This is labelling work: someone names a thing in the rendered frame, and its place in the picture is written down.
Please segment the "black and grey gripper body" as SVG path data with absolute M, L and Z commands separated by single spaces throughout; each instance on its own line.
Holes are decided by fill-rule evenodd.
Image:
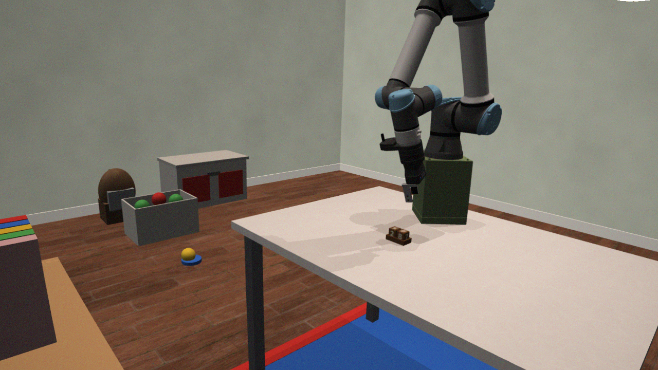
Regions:
M 380 149 L 382 151 L 399 152 L 401 164 L 404 165 L 405 182 L 407 184 L 421 183 L 426 176 L 423 164 L 425 152 L 421 132 L 420 127 L 418 127 L 405 133 L 395 132 L 395 137 L 388 139 L 385 139 L 385 136 L 381 134 Z

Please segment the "brown wooden number cube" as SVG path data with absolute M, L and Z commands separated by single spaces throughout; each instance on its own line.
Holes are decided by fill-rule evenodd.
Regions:
M 397 230 L 401 230 L 401 229 L 396 227 L 396 226 L 394 226 L 392 228 L 389 228 L 389 235 L 392 236 L 392 237 L 396 237 L 397 236 Z
M 397 230 L 397 236 L 396 237 L 398 239 L 401 239 L 402 241 L 405 241 L 406 239 L 409 239 L 409 234 L 410 234 L 409 230 L 401 229 L 401 230 Z

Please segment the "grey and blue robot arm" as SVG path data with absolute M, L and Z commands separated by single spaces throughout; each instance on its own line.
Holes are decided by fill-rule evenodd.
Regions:
M 425 157 L 462 159 L 461 133 L 490 135 L 500 124 L 502 108 L 489 92 L 487 73 L 485 21 L 494 5 L 495 0 L 421 0 L 387 86 L 375 93 L 377 106 L 390 109 L 398 133 L 418 128 L 418 117 L 431 111 Z M 434 85 L 410 87 L 434 29 L 447 15 L 459 29 L 462 98 L 443 98 Z

